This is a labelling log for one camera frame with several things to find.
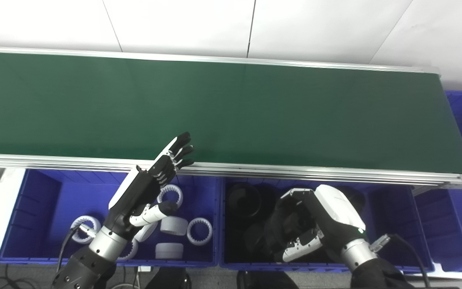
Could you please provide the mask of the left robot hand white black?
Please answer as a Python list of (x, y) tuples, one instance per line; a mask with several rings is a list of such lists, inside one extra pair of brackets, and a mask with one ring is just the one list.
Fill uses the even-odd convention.
[(140, 230), (130, 223), (133, 213), (141, 214), (145, 205), (151, 204), (168, 185), (178, 170), (190, 166), (193, 159), (187, 155), (194, 151), (190, 145), (189, 132), (175, 137), (156, 157), (154, 164), (147, 170), (136, 166), (121, 183), (114, 202), (106, 216), (103, 226), (114, 234), (130, 241)]

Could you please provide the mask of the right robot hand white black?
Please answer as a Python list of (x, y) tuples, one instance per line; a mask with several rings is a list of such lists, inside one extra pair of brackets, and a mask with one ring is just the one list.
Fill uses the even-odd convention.
[(321, 248), (350, 271), (377, 256), (365, 238), (366, 225), (349, 199), (331, 185), (293, 188), (277, 201), (264, 229), (276, 262), (290, 262)]

